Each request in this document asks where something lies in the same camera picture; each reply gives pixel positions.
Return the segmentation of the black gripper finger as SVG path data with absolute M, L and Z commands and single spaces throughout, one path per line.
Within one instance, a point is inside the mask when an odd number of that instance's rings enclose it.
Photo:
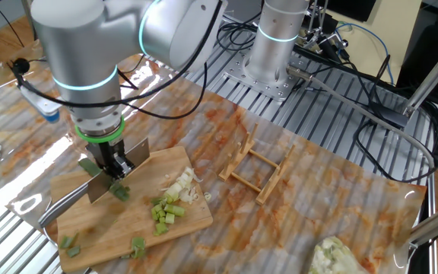
M 134 170 L 134 164 L 128 160 L 125 155 L 115 154 L 113 159 L 113 173 L 116 175 L 116 178 L 124 178 L 131 171 Z
M 116 179 L 117 176 L 113 173 L 112 170 L 109 170 L 105 165 L 102 165 L 100 163 L 97 163 L 97 166 L 108 176 L 112 177 L 113 179 Z

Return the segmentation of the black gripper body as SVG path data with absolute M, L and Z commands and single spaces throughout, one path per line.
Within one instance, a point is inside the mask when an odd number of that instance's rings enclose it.
M 102 143 L 88 143 L 86 149 L 93 155 L 99 168 L 117 167 L 126 162 L 124 141 L 121 138 Z

